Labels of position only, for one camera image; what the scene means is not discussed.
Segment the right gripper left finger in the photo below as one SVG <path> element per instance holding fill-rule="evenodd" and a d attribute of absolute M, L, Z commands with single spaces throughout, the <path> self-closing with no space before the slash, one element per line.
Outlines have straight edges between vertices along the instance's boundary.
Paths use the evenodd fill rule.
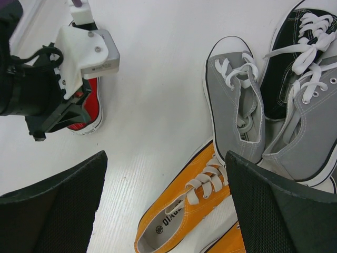
<path fill-rule="evenodd" d="M 1 196 L 1 252 L 86 252 L 108 158 L 74 167 Z"/>

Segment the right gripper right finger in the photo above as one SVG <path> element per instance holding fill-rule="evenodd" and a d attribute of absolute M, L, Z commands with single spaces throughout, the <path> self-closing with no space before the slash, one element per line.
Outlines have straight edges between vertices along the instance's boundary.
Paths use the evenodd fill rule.
<path fill-rule="evenodd" d="M 247 252 L 336 252 L 336 194 L 229 151 L 225 164 Z"/>

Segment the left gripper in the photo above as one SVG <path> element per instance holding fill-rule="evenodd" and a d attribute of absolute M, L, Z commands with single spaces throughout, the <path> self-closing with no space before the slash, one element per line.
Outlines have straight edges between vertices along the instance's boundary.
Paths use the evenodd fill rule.
<path fill-rule="evenodd" d="M 91 117 L 84 105 L 91 93 L 88 81 L 70 99 L 59 86 L 55 73 L 63 63 L 62 52 L 53 44 L 43 46 L 27 59 L 11 56 L 1 48 L 1 115 L 24 116 L 29 134 L 44 141 L 52 133 Z"/>

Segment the red sneaker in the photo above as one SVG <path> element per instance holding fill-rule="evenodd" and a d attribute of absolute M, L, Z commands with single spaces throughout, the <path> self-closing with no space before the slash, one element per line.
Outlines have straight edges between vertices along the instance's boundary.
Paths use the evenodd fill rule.
<path fill-rule="evenodd" d="M 89 79 L 89 84 L 92 89 L 87 98 L 84 108 L 91 117 L 88 123 L 77 123 L 68 126 L 67 128 L 78 135 L 92 134 L 99 129 L 103 122 L 103 109 L 100 97 L 100 78 Z"/>

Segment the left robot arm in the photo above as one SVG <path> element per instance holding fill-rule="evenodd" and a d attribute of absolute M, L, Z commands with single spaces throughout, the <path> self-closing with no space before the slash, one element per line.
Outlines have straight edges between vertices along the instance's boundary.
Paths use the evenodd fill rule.
<path fill-rule="evenodd" d="M 84 105 L 92 90 L 83 79 L 66 90 L 70 78 L 61 68 L 70 69 L 69 54 L 54 43 L 26 59 L 11 54 L 9 41 L 22 16 L 19 1 L 1 1 L 1 115 L 23 116 L 34 140 L 44 141 L 47 133 L 90 121 Z"/>

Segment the orange sneaker right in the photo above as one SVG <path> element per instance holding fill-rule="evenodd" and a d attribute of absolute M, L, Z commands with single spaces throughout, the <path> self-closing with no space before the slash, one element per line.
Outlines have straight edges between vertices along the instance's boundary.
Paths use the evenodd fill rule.
<path fill-rule="evenodd" d="M 245 253 L 240 224 L 237 221 L 222 236 L 206 245 L 200 252 L 208 253 Z"/>

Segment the orange sneaker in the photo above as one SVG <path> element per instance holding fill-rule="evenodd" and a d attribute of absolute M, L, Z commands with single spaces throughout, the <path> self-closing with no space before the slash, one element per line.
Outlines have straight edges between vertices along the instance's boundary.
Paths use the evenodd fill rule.
<path fill-rule="evenodd" d="M 245 253 L 240 224 L 237 221 L 222 236 L 206 245 L 200 252 L 208 253 Z"/>
<path fill-rule="evenodd" d="M 135 252 L 170 252 L 229 195 L 225 166 L 209 139 L 141 217 Z"/>

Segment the grey sneaker right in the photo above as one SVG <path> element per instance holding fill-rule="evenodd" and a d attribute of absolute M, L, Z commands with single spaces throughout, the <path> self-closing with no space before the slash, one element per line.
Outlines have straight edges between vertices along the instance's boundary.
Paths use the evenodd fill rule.
<path fill-rule="evenodd" d="M 336 56 L 313 63 L 288 93 L 286 117 L 259 166 L 316 190 L 336 193 Z"/>

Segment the grey sneaker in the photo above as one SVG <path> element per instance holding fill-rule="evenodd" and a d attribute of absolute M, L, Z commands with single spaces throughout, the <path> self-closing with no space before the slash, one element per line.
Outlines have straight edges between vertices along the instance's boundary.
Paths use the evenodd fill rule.
<path fill-rule="evenodd" d="M 313 63 L 288 93 L 286 117 L 259 166 L 316 190 L 336 193 L 336 56 Z"/>
<path fill-rule="evenodd" d="M 237 36 L 220 39 L 204 65 L 203 86 L 217 158 L 233 151 L 258 164 L 265 149 L 265 116 L 259 69 L 249 46 Z"/>

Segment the orange sneaker left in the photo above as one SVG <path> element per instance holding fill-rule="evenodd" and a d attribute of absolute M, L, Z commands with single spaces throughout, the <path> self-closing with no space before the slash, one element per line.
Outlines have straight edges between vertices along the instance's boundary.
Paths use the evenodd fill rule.
<path fill-rule="evenodd" d="M 229 195 L 225 166 L 209 139 L 141 217 L 135 252 L 170 252 Z"/>

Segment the grey sneaker left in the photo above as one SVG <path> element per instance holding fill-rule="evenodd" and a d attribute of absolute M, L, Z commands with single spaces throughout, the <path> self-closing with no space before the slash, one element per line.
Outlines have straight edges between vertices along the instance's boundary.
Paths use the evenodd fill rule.
<path fill-rule="evenodd" d="M 249 46 L 237 36 L 220 39 L 204 65 L 203 86 L 217 158 L 233 151 L 258 164 L 265 149 L 265 116 L 259 69 Z"/>

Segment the black sneaker front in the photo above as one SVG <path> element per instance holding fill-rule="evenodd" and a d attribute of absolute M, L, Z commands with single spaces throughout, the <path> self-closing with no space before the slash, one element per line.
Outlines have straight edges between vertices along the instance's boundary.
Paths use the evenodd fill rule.
<path fill-rule="evenodd" d="M 260 79 L 268 120 L 285 118 L 290 85 L 336 40 L 336 1 L 300 1 L 277 25 Z"/>

